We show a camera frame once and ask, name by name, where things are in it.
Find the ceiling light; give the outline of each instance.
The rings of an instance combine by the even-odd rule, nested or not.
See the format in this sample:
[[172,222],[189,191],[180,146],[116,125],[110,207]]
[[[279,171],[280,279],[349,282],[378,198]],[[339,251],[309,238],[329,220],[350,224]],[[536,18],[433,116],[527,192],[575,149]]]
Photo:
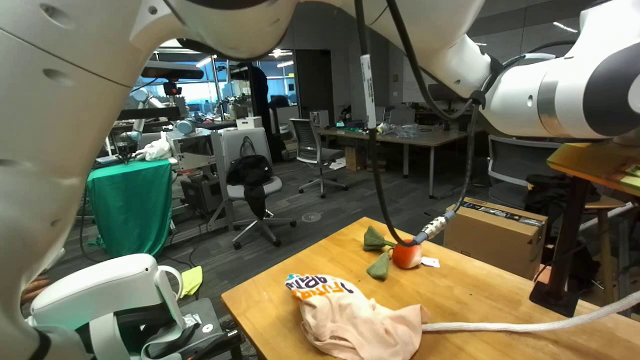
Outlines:
[[273,52],[269,55],[273,56],[274,58],[277,58],[278,56],[283,56],[283,55],[293,55],[293,53],[290,52],[289,50],[273,49]]
[[557,26],[558,28],[561,28],[563,30],[567,30],[571,33],[577,33],[578,31],[576,29],[570,28],[568,26],[564,26],[562,24],[560,24],[559,22],[554,22],[554,25]]
[[208,63],[210,63],[210,62],[211,62],[211,56],[207,56],[206,58],[204,58],[204,59],[200,60],[200,61],[196,64],[196,66],[197,66],[197,67],[203,67],[204,65],[207,65],[207,64],[208,64]]
[[285,67],[285,66],[289,66],[289,65],[293,65],[293,60],[292,61],[285,61],[283,63],[279,63],[278,65],[276,65],[276,67]]

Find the yellow cloth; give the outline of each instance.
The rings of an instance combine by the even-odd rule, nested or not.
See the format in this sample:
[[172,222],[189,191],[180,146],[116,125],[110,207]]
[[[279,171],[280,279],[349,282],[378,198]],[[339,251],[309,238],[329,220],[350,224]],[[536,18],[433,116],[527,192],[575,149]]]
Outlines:
[[183,273],[182,275],[182,294],[180,299],[185,295],[193,295],[202,285],[202,266],[196,266]]

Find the black table leg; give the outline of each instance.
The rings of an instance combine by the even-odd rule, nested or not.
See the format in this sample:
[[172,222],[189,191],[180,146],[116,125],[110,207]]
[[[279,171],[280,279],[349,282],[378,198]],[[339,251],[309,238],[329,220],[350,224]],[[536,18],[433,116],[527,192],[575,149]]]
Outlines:
[[564,285],[569,277],[572,259],[570,252],[575,248],[578,240],[578,230],[588,186],[589,181],[573,177],[569,198],[563,213],[562,227],[556,243],[549,283],[536,282],[529,295],[529,300],[532,302],[568,317],[572,317],[575,312],[578,295],[565,291]]

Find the white box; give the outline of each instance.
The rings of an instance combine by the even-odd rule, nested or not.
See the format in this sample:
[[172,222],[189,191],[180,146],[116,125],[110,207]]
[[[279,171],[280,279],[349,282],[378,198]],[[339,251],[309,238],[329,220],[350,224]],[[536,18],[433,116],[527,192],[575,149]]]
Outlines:
[[236,124],[238,129],[255,129],[256,127],[262,127],[262,117],[252,116],[244,119],[237,119]]

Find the green tablecloth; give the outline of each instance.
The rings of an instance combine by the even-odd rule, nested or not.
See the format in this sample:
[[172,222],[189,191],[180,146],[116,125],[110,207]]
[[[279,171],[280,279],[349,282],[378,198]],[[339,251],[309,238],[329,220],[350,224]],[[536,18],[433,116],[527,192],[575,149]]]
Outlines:
[[171,222],[168,160],[100,168],[87,182],[95,223],[110,256],[155,255],[162,249]]

